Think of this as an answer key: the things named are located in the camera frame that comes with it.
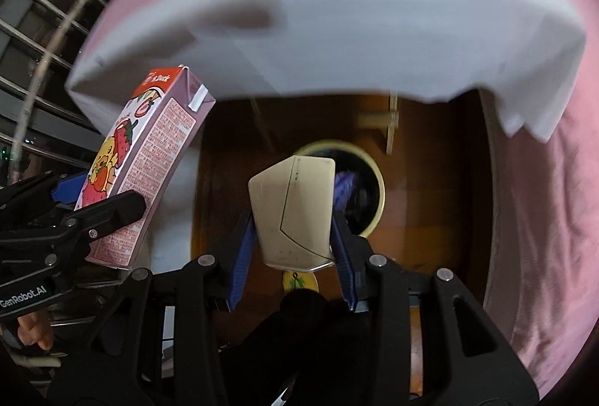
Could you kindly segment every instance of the brown wooden floor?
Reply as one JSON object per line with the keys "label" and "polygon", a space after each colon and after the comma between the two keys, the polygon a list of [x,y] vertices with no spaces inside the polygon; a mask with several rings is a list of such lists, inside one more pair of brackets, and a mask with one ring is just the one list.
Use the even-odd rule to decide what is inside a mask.
{"label": "brown wooden floor", "polygon": [[[247,182],[253,175],[307,143],[341,139],[365,149],[383,174],[386,202],[368,239],[373,250],[407,269],[430,273],[450,267],[482,297],[491,194],[486,135],[476,100],[471,96],[431,105],[400,100],[391,156],[385,154],[382,131],[355,127],[359,110],[387,110],[386,96],[259,100],[274,152],[267,150],[248,100],[217,103],[204,127],[194,255],[232,231],[240,212],[250,207]],[[275,311],[283,293],[281,276],[263,264],[256,249],[238,310],[217,317],[219,336],[239,342]],[[334,268],[319,271],[317,279],[325,297],[340,296]]]}

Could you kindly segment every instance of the pink bedsheet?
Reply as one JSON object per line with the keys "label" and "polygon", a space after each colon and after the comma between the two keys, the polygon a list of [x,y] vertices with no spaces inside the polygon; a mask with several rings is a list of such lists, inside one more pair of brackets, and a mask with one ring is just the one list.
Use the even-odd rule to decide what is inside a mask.
{"label": "pink bedsheet", "polygon": [[599,0],[571,0],[588,33],[576,88],[547,144],[490,122],[496,222],[485,307],[540,390],[599,318]]}

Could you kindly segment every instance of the juice carton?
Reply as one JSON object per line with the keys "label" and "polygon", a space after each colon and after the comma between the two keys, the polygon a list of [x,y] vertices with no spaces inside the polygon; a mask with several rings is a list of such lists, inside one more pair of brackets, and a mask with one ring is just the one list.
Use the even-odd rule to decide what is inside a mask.
{"label": "juice carton", "polygon": [[215,104],[188,67],[152,70],[104,140],[75,209],[136,190],[146,199],[139,222],[92,243],[90,262],[130,269],[183,152]]}

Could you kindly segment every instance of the screw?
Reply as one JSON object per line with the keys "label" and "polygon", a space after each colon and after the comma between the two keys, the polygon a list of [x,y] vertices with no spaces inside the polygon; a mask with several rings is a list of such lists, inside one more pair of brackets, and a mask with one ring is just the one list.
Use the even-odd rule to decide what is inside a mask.
{"label": "screw", "polygon": [[143,281],[146,279],[146,277],[148,277],[148,270],[140,267],[139,269],[134,270],[131,273],[131,276],[133,276],[133,279],[136,281]]}
{"label": "screw", "polygon": [[53,266],[57,262],[58,262],[58,257],[56,257],[56,254],[48,254],[48,255],[46,255],[46,258],[44,259],[44,264],[46,266]]}
{"label": "screw", "polygon": [[211,266],[212,264],[214,264],[216,262],[216,259],[213,255],[211,254],[204,254],[204,255],[200,255],[198,258],[198,264],[200,266]]}
{"label": "screw", "polygon": [[387,264],[387,258],[384,255],[373,254],[368,258],[368,262],[370,262],[373,266],[383,267]]}
{"label": "screw", "polygon": [[453,271],[447,267],[442,267],[437,271],[437,277],[442,281],[451,281],[453,279]]}

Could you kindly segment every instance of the black pants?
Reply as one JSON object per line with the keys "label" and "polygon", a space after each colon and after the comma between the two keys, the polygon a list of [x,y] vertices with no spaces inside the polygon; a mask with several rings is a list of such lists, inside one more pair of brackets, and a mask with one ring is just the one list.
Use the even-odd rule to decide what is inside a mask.
{"label": "black pants", "polygon": [[270,406],[297,375],[286,406],[361,406],[370,317],[296,290],[241,345],[220,354],[230,406]]}

